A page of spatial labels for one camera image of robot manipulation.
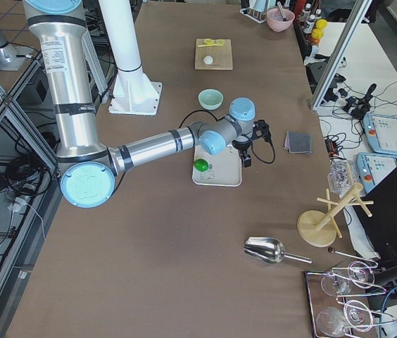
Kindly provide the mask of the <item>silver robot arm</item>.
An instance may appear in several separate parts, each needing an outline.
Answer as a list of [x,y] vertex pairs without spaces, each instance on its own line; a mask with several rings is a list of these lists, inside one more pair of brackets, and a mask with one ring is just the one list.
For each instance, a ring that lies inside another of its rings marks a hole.
[[[155,115],[162,85],[143,71],[128,1],[101,1],[101,14],[118,69],[114,113]],[[196,122],[117,148],[99,141],[83,51],[87,24],[81,1],[25,1],[30,32],[40,42],[61,147],[61,191],[74,206],[93,208],[110,199],[115,178],[145,163],[200,145],[211,155],[253,133],[255,105],[233,100],[215,123]]]

